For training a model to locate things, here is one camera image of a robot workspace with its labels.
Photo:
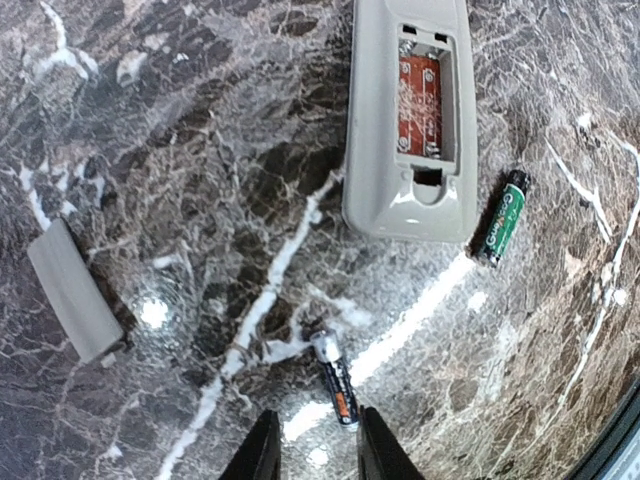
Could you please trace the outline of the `grey battery compartment cover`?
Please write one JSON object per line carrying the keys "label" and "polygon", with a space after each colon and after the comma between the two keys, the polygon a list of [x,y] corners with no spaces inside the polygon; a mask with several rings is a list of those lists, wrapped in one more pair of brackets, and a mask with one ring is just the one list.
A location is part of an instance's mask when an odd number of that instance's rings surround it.
{"label": "grey battery compartment cover", "polygon": [[93,279],[62,219],[27,250],[53,311],[83,364],[116,363],[125,332]]}

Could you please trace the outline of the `dark blue orange AAA battery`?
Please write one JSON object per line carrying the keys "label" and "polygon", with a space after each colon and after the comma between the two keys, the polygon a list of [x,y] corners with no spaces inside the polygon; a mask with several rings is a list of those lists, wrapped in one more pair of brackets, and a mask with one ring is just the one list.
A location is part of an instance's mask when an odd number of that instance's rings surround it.
{"label": "dark blue orange AAA battery", "polygon": [[310,342],[322,367],[339,424],[347,429],[357,429],[359,406],[337,333],[332,329],[320,330],[311,335]]}

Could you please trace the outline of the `green AAA battery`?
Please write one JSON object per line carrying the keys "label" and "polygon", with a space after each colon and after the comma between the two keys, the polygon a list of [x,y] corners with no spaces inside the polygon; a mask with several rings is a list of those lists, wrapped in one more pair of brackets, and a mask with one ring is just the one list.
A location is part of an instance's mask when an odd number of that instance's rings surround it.
{"label": "green AAA battery", "polygon": [[509,172],[477,254],[483,265],[496,268],[504,256],[526,204],[530,183],[530,175],[523,170],[514,169]]}

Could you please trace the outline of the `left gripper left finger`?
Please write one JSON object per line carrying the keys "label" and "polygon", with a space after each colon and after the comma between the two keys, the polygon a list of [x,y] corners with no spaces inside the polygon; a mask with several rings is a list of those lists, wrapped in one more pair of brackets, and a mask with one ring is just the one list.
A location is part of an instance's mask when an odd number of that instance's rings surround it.
{"label": "left gripper left finger", "polygon": [[219,479],[280,480],[281,459],[279,416],[265,409]]}

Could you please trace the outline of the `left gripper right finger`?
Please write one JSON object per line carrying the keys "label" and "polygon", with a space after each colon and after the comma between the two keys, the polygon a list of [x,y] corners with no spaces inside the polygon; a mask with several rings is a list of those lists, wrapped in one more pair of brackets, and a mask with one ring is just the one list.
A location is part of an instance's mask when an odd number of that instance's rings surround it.
{"label": "left gripper right finger", "polygon": [[374,407],[360,407],[358,478],[360,480],[424,480]]}

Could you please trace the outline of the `white universal remote control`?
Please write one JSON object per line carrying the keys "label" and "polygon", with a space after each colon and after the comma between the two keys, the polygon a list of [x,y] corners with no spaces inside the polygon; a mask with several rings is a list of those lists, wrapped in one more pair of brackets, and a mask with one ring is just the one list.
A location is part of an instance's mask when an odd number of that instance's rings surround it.
{"label": "white universal remote control", "polygon": [[451,243],[471,235],[478,145],[465,2],[355,2],[345,163],[352,229]]}

